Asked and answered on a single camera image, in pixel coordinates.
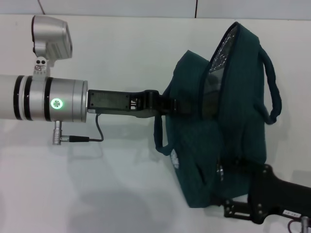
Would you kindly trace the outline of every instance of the green light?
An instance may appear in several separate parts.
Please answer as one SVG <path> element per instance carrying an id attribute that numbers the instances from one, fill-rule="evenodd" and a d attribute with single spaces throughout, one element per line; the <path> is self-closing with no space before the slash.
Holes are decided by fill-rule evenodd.
<path id="1" fill-rule="evenodd" d="M 51 106 L 53 109 L 61 109 L 63 107 L 63 102 L 60 99 L 52 99 Z"/>

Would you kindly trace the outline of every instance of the white wall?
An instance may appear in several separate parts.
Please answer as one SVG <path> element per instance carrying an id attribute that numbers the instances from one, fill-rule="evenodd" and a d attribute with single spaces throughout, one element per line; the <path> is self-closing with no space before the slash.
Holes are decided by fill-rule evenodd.
<path id="1" fill-rule="evenodd" d="M 198 18 L 311 19 L 310 0 L 198 0 Z"/>
<path id="2" fill-rule="evenodd" d="M 41 0 L 49 15 L 189 17 L 196 0 Z M 198 0 L 198 18 L 311 19 L 310 0 Z M 41 14 L 37 0 L 1 0 L 0 14 Z"/>
<path id="3" fill-rule="evenodd" d="M 195 0 L 40 0 L 48 15 L 190 17 Z M 41 14 L 37 0 L 1 0 L 0 14 Z"/>

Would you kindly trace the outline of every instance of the bag strap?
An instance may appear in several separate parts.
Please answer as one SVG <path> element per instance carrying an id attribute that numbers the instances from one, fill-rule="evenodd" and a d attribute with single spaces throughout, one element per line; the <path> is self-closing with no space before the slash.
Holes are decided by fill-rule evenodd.
<path id="1" fill-rule="evenodd" d="M 276 118 L 281 114 L 282 110 L 282 99 L 279 93 L 279 90 L 276 85 L 276 73 L 274 71 L 273 64 L 266 53 L 266 51 L 260 47 L 259 49 L 259 57 L 263 61 L 266 75 L 267 75 L 267 82 L 270 89 L 270 94 L 272 98 L 272 111 L 269 115 L 267 108 L 264 106 L 262 101 L 256 99 L 255 101 L 255 108 L 260 112 L 264 121 L 268 125 L 272 125 L 276 122 Z"/>
<path id="2" fill-rule="evenodd" d="M 170 96 L 170 90 L 171 90 L 171 84 L 166 88 L 166 90 L 163 92 L 164 97 Z M 154 124 L 154 139 L 155 139 L 155 149 L 164 154 L 164 155 L 170 155 L 173 146 L 168 143 L 166 146 L 163 146 L 163 125 L 162 125 L 162 116 L 157 115 L 155 116 L 155 124 Z"/>

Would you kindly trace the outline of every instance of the cable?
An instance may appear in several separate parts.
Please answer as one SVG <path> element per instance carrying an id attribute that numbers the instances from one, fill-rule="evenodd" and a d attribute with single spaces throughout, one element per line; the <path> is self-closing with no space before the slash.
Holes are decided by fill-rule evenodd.
<path id="1" fill-rule="evenodd" d="M 300 223 L 300 221 L 298 221 L 298 220 L 291 220 L 291 221 L 289 221 L 289 223 L 287 224 L 287 229 L 288 229 L 289 233 L 293 233 L 292 230 L 291 230 L 291 224 L 293 222 L 299 222 Z"/>
<path id="2" fill-rule="evenodd" d="M 196 0 L 196 3 L 195 3 L 195 15 L 194 15 L 194 18 L 196 18 L 196 12 L 198 11 L 198 0 Z"/>
<path id="3" fill-rule="evenodd" d="M 101 139 L 94 139 L 94 138 L 83 137 L 83 136 L 74 136 L 74 135 L 63 136 L 63 137 L 68 137 L 67 142 L 102 142 L 104 140 L 104 135 L 103 135 L 103 132 L 102 132 L 102 130 L 98 124 L 98 117 L 99 116 L 100 116 L 100 114 L 96 114 L 95 123 L 96 123 L 96 127 L 98 129 L 98 132 L 101 135 Z"/>
<path id="4" fill-rule="evenodd" d="M 93 138 L 90 138 L 89 142 L 102 142 L 104 140 L 104 135 L 103 135 L 103 132 L 101 130 L 101 127 L 99 126 L 98 124 L 98 117 L 100 116 L 100 114 L 96 114 L 96 117 L 95 117 L 95 124 L 96 124 L 96 127 L 98 129 L 98 132 L 99 134 L 101 135 L 101 139 L 93 139 Z"/>
<path id="5" fill-rule="evenodd" d="M 41 5 L 40 0 L 37 0 L 37 1 L 38 1 L 38 3 L 39 3 L 40 8 L 41 8 L 42 14 L 44 14 L 44 15 L 45 15 L 45 12 L 44 12 L 44 10 L 43 10 L 43 7 L 42 7 L 42 5 Z"/>

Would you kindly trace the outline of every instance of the dark green bag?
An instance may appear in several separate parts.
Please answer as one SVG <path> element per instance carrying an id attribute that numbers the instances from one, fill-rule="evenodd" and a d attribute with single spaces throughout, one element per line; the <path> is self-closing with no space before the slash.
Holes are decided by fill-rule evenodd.
<path id="1" fill-rule="evenodd" d="M 264 106 L 264 69 L 273 110 Z M 211 205 L 212 195 L 234 198 L 248 192 L 249 177 L 222 170 L 236 159 L 264 164 L 264 123 L 281 112 L 274 68 L 259 39 L 239 23 L 225 33 L 211 62 L 187 51 L 177 63 L 164 96 L 191 103 L 191 116 L 155 117 L 155 146 L 170 155 L 190 207 Z"/>

